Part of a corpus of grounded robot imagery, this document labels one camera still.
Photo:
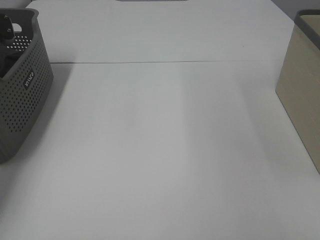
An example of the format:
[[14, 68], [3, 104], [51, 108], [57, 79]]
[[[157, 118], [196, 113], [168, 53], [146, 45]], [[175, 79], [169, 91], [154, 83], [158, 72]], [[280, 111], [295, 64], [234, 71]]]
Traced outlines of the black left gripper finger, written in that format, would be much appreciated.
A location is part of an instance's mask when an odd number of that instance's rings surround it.
[[0, 15], [0, 44], [11, 45], [15, 40], [15, 32], [11, 18], [6, 14]]

